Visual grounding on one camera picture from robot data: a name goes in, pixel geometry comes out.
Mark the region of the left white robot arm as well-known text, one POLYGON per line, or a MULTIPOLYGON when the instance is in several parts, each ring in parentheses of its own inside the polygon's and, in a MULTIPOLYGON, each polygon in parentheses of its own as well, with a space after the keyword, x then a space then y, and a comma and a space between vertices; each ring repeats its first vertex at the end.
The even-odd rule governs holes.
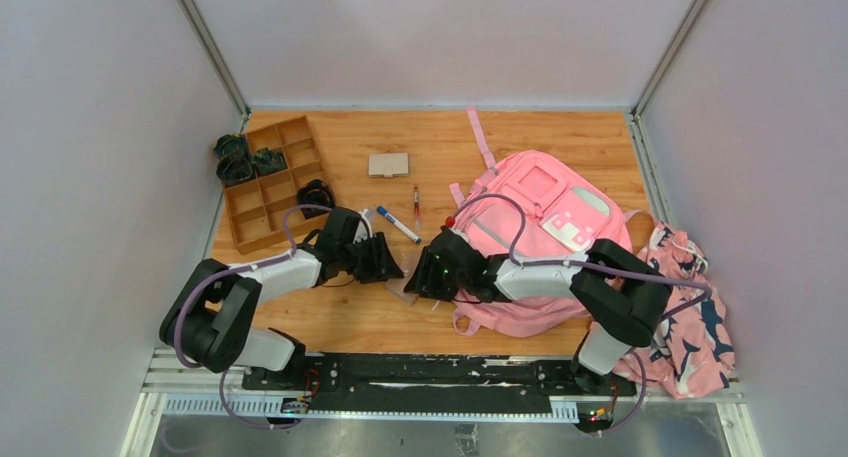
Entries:
POLYGON ((212 258, 197 264, 159 329, 183 366, 213 373, 262 368, 279 388, 296 389, 306 377, 306 363, 296 356, 302 346, 281 331, 253 327, 258 307, 341 273, 362 284, 403 277, 384 234, 372 230, 364 213, 325 211, 324 226, 282 254, 236 265, 212 258))

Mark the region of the pink student backpack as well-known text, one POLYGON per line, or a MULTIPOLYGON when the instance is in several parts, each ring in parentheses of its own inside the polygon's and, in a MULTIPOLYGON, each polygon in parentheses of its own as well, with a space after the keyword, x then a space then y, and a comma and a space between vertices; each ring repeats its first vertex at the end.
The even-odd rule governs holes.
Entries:
MULTIPOLYGON (((483 255, 551 259, 588 249, 596 239, 632 248, 631 213, 557 158, 537 150, 496 160, 474 108, 467 114, 486 171, 463 192, 452 184, 459 212, 454 227, 483 255)), ((516 303, 457 303, 453 319, 467 319, 465 336, 488 328, 511 337, 531 337, 588 313, 578 302, 535 297, 516 303)))

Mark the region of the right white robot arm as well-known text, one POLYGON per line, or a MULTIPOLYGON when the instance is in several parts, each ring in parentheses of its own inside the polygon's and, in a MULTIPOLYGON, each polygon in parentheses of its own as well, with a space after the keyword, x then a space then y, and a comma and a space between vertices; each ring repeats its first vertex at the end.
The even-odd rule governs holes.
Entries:
POLYGON ((571 367, 571 380, 596 394, 611 380, 616 362, 646 347, 662 320, 673 284, 609 239, 548 260, 519 260, 507 253, 485 256, 445 228, 425 246, 406 277, 407 294, 451 300, 461 291, 481 303, 515 303, 548 297, 580 303, 596 322, 571 367))

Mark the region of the pink brown wallet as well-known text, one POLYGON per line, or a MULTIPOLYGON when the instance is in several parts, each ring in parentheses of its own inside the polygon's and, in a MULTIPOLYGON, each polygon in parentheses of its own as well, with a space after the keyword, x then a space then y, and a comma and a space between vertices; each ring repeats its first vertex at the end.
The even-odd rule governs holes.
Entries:
POLYGON ((397 297, 400 301, 410 306, 415 304, 419 296, 415 292, 407 292, 405 288, 407 284, 411 281, 411 278, 419 264, 419 261, 419 253, 409 254, 405 256, 403 261, 399 264, 403 276, 400 278, 389 279, 385 283, 385 287, 391 295, 397 297))

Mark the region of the beige wallet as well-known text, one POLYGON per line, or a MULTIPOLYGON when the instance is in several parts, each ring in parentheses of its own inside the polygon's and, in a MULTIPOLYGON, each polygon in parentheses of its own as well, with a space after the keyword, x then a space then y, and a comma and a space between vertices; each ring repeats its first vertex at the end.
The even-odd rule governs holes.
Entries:
POLYGON ((410 172, 409 154, 377 153, 368 157, 368 176, 372 178, 406 177, 410 172))

